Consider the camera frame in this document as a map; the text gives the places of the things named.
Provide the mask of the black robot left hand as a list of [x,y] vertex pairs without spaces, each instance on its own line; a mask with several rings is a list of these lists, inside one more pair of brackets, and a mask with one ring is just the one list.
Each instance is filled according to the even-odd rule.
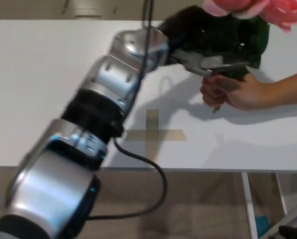
[[181,64],[204,78],[221,74],[242,81],[249,61],[241,52],[237,27],[232,17],[212,16],[197,5],[180,10],[158,26],[168,39],[166,63]]

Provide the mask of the bare human hand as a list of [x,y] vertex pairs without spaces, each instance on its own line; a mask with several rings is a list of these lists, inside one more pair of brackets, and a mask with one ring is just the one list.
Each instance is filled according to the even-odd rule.
[[203,102],[214,109],[228,104],[239,110],[253,111],[260,108],[263,84],[251,73],[242,80],[215,75],[202,80],[200,92]]

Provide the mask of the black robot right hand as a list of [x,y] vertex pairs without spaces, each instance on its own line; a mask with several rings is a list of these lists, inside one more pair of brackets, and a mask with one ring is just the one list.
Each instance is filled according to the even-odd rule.
[[279,226],[279,233],[286,239],[297,239],[297,227]]

